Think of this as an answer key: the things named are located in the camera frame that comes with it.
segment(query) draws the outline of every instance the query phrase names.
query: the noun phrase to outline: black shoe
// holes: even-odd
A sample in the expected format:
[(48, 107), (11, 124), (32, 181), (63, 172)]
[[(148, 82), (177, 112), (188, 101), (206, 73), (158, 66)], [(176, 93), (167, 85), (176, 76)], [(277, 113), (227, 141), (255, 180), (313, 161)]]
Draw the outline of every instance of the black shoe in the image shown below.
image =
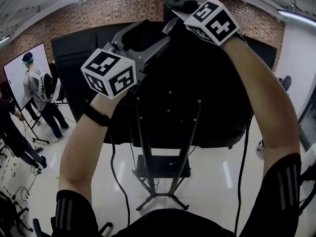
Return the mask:
[(46, 168), (47, 167), (46, 158), (44, 156), (41, 156), (41, 158), (43, 159), (41, 165), (43, 166), (43, 168)]

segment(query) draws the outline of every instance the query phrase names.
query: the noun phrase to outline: striped sleeve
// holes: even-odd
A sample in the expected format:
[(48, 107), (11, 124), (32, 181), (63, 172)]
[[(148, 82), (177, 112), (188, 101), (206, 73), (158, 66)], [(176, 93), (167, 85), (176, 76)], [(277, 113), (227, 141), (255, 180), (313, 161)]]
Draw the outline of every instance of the striped sleeve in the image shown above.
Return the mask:
[(241, 237), (294, 237), (298, 226), (301, 157), (290, 154), (267, 172)]
[(53, 237), (98, 236), (98, 225), (89, 201), (73, 191), (59, 191)]

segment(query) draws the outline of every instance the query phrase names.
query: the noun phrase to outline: brick wall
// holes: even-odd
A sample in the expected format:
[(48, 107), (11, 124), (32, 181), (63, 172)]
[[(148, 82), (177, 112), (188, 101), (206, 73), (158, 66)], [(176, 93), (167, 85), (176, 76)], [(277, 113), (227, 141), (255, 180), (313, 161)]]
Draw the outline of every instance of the brick wall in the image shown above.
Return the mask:
[[(275, 67), (280, 57), (284, 24), (265, 11), (240, 0), (220, 0), (241, 26), (241, 33), (277, 48)], [(53, 60), (50, 40), (71, 32), (103, 25), (163, 20), (162, 0), (82, 0), (70, 4), (36, 22), (12, 42), (0, 48), (2, 67), (14, 57), (44, 42), (48, 62)]]

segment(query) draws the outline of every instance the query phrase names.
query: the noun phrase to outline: ceiling light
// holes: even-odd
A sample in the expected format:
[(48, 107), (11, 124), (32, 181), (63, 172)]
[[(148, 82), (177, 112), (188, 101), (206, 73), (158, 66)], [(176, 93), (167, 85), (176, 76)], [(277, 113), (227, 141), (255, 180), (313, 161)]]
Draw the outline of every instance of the ceiling light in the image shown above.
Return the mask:
[(2, 42), (5, 42), (8, 38), (10, 38), (10, 36), (7, 36), (7, 37), (4, 37), (4, 38), (0, 39), (0, 44), (1, 44)]
[(289, 18), (293, 18), (293, 19), (297, 19), (301, 22), (304, 22), (304, 23), (307, 23), (311, 26), (314, 26), (316, 27), (316, 22), (313, 20), (313, 19), (310, 19), (308, 17), (304, 17), (302, 15), (299, 15), (299, 14), (296, 14), (296, 13), (293, 13), (293, 12), (289, 12), (289, 11), (285, 11), (285, 10), (279, 10), (278, 11), (281, 15), (283, 16), (287, 16)]

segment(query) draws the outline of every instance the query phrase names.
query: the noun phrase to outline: white shoe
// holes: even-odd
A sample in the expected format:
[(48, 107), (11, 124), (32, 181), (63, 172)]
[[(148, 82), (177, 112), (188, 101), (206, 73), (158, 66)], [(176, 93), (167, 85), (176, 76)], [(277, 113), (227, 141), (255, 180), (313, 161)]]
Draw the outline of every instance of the white shoe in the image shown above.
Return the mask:
[(60, 142), (61, 140), (63, 140), (65, 137), (62, 135), (60, 138), (56, 138), (53, 140), (53, 143), (58, 143)]

